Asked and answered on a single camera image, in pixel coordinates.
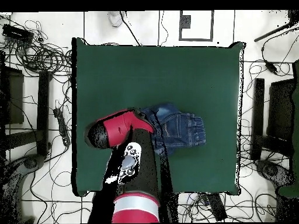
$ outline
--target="jeans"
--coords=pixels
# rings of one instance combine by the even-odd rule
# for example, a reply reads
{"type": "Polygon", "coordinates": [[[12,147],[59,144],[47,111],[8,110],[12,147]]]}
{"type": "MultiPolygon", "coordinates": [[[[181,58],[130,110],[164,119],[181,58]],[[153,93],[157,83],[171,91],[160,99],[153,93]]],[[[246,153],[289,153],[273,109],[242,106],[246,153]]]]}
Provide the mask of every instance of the jeans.
{"type": "Polygon", "coordinates": [[[172,103],[147,107],[141,111],[153,124],[155,130],[162,128],[162,136],[156,131],[152,134],[155,153],[160,155],[164,144],[168,155],[173,154],[177,148],[206,144],[206,132],[201,117],[182,113],[172,103]]]}

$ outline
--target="green table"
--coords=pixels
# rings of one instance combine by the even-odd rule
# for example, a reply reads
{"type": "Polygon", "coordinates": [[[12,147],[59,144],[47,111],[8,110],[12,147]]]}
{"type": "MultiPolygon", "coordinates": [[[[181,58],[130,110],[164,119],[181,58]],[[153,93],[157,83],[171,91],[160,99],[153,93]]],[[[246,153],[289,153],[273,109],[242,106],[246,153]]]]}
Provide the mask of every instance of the green table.
{"type": "Polygon", "coordinates": [[[172,102],[180,111],[203,119],[207,142],[169,157],[174,192],[237,194],[239,70],[244,46],[85,45],[78,38],[73,46],[77,56],[73,75],[77,83],[73,87],[73,94],[77,93],[77,146],[73,150],[77,190],[101,189],[111,154],[109,149],[85,144],[83,133],[90,122],[128,107],[172,102]]]}

